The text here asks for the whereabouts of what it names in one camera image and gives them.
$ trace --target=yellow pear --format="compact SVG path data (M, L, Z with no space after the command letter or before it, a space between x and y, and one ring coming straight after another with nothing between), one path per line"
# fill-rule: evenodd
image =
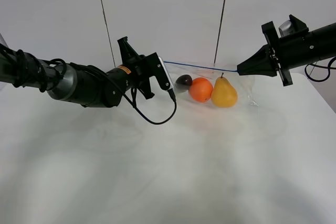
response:
M229 81L223 77L218 77L211 94L211 100L214 105L221 108L232 107L238 100L238 94Z

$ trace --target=robotic arm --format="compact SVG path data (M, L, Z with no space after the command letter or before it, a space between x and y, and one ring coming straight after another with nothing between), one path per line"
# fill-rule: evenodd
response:
M261 28L267 44L238 65L241 76L260 74L274 77L279 72L282 83L288 86L293 84L289 69L336 56L336 23L309 32L304 22L289 15L289 20L279 27L281 38L273 22Z
M289 16L278 37L273 22L262 25L267 44L237 67L239 75L260 74L274 77L279 72L284 86L292 84L289 69L304 66L336 55L336 23L309 32L305 23ZM118 40L122 65L105 73L94 66L37 59L22 50L9 49L0 35L0 81L15 87L39 88L56 100L81 104L84 107L111 108L124 97L148 122L163 124L176 112L173 83L163 60L153 53L138 55L128 44L127 37ZM331 64L328 64L330 75ZM172 115L163 122L152 122L138 108L136 92L146 99L154 96L149 78L155 76L161 89L169 93L175 104ZM125 95L131 89L132 100Z
M0 81L13 84L16 88L33 87L47 91L55 100L81 104L84 107L111 108L118 106L125 97L135 110L148 122L162 124L176 111L173 84L163 60L153 53L138 55L128 44L127 37L118 40L122 65L107 73L94 66L65 63L62 59L51 61L37 59L22 50L13 51L0 44ZM174 101L173 114L164 122L155 123L146 118L137 108L136 90L146 99L154 96L149 78L155 76L160 88L169 93ZM125 92L131 89L131 101Z

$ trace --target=orange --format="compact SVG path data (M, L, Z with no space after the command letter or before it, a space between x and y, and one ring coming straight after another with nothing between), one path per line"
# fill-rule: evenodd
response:
M213 89L211 82L199 77L193 80L193 84L189 88L189 94L197 102L206 102L210 99Z

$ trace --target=white backdrop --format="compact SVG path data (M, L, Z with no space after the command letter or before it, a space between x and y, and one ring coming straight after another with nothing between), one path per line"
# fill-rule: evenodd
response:
M11 49L113 67L100 0L0 0L0 33Z
M318 65L321 66L327 66L330 59L323 60L321 62L318 62ZM328 70L322 69L322 68L314 68L312 67L307 68L310 71L312 70L311 77L316 80L321 80L327 77ZM336 70L331 70L330 77L327 81L324 82L313 82L313 86L317 89L317 91L321 94L321 96L326 100L326 102L329 104L329 106L336 112L336 92L335 92L335 83L336 83Z
M334 0L226 0L218 62L238 64L266 44L261 26L293 14L310 30L336 22Z
M116 63L117 39L140 54L213 62L223 0L103 0Z

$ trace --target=black cable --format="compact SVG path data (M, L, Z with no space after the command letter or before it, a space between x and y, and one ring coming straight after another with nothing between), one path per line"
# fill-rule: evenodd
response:
M324 81L326 81L326 80L329 79L329 77L330 77L330 73L331 73L330 70L332 70L332 69L336 69L336 68L334 68L334 67L331 67L331 65L332 65L335 61L336 61L336 57L332 58L332 59L329 61L327 67L324 67L324 66L321 66L321 65L316 65L316 64L308 64L308 65L306 65L306 67L304 68L304 73L306 74L307 78L308 78L309 80L311 80L311 81L314 81L314 82L324 82ZM324 79L321 79L321 80L317 80L317 79L314 79L314 78L310 77L310 75L309 75L308 72L307 72L307 67L308 67L308 66L313 66L313 67L316 67L316 68L327 69L327 70L328 70L328 75L327 75L327 77L325 77Z
M175 97L175 94L174 94L174 91L173 89L169 89L168 90L168 93L169 93L169 96L171 97L171 99L173 100L174 102L174 111L173 113L169 116L169 118L167 118L166 120L162 121L162 122L153 122L151 121L149 118L147 118L147 116L145 116L137 107L137 103L136 102L132 102L129 97L120 89L120 87L113 81L111 80L108 75L103 72L102 70L100 70L99 68L95 67L95 66L92 66L92 65L89 65L89 66L82 66L82 65L77 65L75 63L70 63L70 65L74 68L78 68L78 69L81 69L83 71L86 71L90 74L93 74L95 76L97 76L98 78L104 78L106 79L108 82L110 82L117 90L118 92L128 101L129 104L132 105L132 107L142 116L142 118L144 118L147 122L151 123L151 124L154 124L154 125L160 125L160 124L164 124L166 122L168 122L174 115L175 115L175 112L177 110L177 102L176 102L176 97ZM133 92L131 91L132 93L132 99L135 101L135 97L136 97L136 91L134 90Z
M38 82L40 84L40 91L41 92L45 92L47 90L47 85L48 85L48 79L47 79L47 75L46 75L46 71L44 69L44 66L42 65L42 63L40 62L39 59L37 59L35 56L25 53L22 50L18 50L17 52L3 46L2 44L0 44L0 54L2 54L7 60L8 62L13 65L15 68L17 68L17 74L18 74L18 78L15 81L15 83L13 84L14 87L18 88L22 85L24 85L26 83L26 81L29 79L29 73L28 73L28 62L27 62L27 58L26 56L29 56L33 59L33 61L36 64L36 67L38 69L37 72L37 78L38 78ZM10 56L13 55L16 57L16 61ZM45 62L48 65L59 65L62 64L62 72L59 73L58 71L56 71L57 76L55 77L54 80L51 80L52 82L55 81L59 81L60 79L62 79L64 77L64 74L67 71L67 64L65 63L64 60L62 59L53 59L51 61L48 60L42 60L43 62ZM132 94L132 100L131 101L128 96L126 94L124 94L124 92L120 89L120 87L113 81L111 80L108 75L103 72L102 70L100 70L99 68L95 67L95 66L82 66L82 65L77 65L75 63L70 63L71 66L77 68L77 69L81 69L89 74L94 75L95 77L99 78L99 79L106 79L108 82L110 82L119 92L120 94L133 106L133 108L149 123L154 124L154 125L160 125L160 124L164 124L166 122L168 122L175 114L176 110L177 110L177 103L176 103L176 97L174 94L174 91L172 89L168 90L168 93L171 97L171 99L174 102L174 111L173 113L169 116L169 118L167 118L166 120L162 121L162 122L153 122L150 119L148 119L137 107L137 89L136 87L132 87L131 89L131 94Z
M28 61L26 58L27 56L31 57L34 63L36 64L37 79L38 79L37 81L40 84L39 90L42 93L47 91L47 86L48 86L49 81L52 81L55 86L56 82L62 79L64 77L65 72L67 71L67 64L62 59L53 59L51 61L43 60L48 65L63 64L62 72L59 73L58 71L56 71L55 79L48 80L46 70L44 69L43 64L34 55L23 52L21 49L18 51L13 51L2 44L0 44L0 54L3 55L8 60L8 62L17 69L18 78L13 84L13 86L16 88L23 86L30 77L28 73Z

